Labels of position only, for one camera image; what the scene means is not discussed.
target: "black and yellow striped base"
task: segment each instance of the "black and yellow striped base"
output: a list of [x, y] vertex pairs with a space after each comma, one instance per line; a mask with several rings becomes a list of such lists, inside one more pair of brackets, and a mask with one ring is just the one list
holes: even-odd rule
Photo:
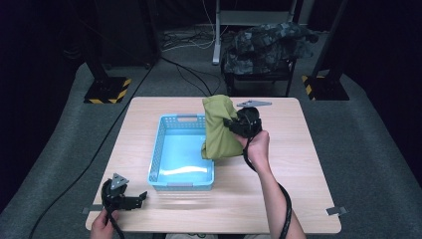
[[85, 103], [116, 104], [123, 100], [131, 79], [125, 77], [110, 77], [100, 83], [95, 81], [87, 94]]
[[311, 101], [348, 101], [347, 92], [339, 81], [329, 81], [326, 77], [302, 76]]

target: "green bag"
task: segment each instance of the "green bag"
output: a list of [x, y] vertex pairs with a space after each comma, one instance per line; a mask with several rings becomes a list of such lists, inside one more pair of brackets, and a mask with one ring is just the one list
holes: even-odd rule
[[242, 144], [224, 126], [223, 119], [236, 119], [233, 102], [227, 96], [219, 95], [202, 100], [205, 109], [206, 138], [202, 144], [202, 158], [220, 159], [238, 156], [243, 152]]

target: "blue plastic basket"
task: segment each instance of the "blue plastic basket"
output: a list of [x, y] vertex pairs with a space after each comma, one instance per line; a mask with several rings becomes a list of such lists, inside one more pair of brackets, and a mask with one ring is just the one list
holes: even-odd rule
[[206, 191], [214, 183], [214, 161], [203, 159], [205, 115], [163, 115], [148, 173], [157, 191]]

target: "wooden tabletop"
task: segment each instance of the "wooden tabletop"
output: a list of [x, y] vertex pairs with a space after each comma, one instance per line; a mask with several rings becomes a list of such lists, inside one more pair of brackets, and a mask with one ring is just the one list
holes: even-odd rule
[[[271, 102], [258, 107], [263, 129], [270, 133], [270, 164], [289, 192], [307, 234], [341, 230], [337, 216], [328, 216], [331, 195], [319, 164], [300, 103], [291, 98], [232, 98]], [[93, 204], [102, 204], [103, 182], [116, 172], [127, 179], [126, 196], [148, 191], [142, 208], [121, 211], [118, 225], [130, 232], [267, 234], [264, 199], [258, 175], [242, 156], [215, 161], [210, 191], [156, 191], [147, 183], [158, 120], [165, 114], [204, 113], [202, 98], [134, 98], [111, 153]], [[98, 211], [90, 212], [90, 230]]]

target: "human arm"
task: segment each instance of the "human arm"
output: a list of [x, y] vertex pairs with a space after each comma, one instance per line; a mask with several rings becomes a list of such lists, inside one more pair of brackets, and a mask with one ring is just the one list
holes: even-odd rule
[[[245, 147], [248, 140], [236, 134], [235, 136], [243, 147]], [[276, 239], [280, 237], [286, 221], [287, 202], [270, 167], [269, 143], [269, 133], [262, 130], [249, 143], [248, 157], [258, 173], [263, 190], [270, 234], [273, 239]], [[292, 220], [287, 238], [306, 238], [304, 230], [294, 211], [292, 212]]]
[[[114, 220], [117, 220], [117, 211], [111, 214]], [[100, 215], [94, 220], [91, 228], [91, 239], [111, 239], [113, 228], [111, 222], [106, 217], [106, 210], [103, 209]]]

